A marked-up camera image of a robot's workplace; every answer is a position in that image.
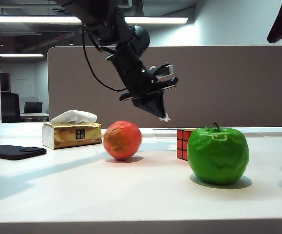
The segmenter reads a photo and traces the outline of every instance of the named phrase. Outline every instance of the red fruit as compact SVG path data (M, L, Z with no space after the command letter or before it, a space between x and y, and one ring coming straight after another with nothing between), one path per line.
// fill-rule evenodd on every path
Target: red fruit
M141 132L134 123L117 121L104 134L104 148L114 158L123 160L136 153L141 140Z

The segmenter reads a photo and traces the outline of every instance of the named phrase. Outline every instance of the smartphone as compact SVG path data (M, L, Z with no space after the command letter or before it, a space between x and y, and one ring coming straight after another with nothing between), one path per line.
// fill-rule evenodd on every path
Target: smartphone
M46 149L39 147L0 145L0 158L7 160L21 160L39 155L45 155L46 153Z

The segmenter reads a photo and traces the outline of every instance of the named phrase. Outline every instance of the red cube face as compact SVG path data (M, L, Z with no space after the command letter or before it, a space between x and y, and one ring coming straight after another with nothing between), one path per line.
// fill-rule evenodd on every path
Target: red cube face
M189 131L183 131L183 140L189 139Z
M180 149L177 150L177 157L179 159L183 159L183 150L180 150Z
M183 150L188 150L188 141L183 141Z
M184 160L188 160L188 152L187 151L183 151L183 159Z
M183 139L183 130L177 130L176 131L176 137L178 139Z
M176 131L177 136L177 157L183 160L188 160L188 140L190 135L194 132L194 129L178 129Z
M178 149L183 149L183 141L182 140L177 140L177 144L176 144Z

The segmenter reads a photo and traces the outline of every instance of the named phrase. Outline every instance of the green apple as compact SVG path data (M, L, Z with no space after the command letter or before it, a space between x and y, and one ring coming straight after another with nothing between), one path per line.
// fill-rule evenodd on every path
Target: green apple
M231 184L245 172L249 148L245 136L232 128L200 128L188 140L188 162L195 175L212 184Z

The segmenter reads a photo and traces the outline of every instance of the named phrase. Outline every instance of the tissue box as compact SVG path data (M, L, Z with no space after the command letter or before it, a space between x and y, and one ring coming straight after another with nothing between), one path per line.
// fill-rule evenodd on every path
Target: tissue box
M188 139L190 135L194 132L194 129L177 129L176 130L176 153L177 158L183 159L185 161L188 160Z
M42 126L42 144L51 149L91 145L102 142L99 123L50 123Z

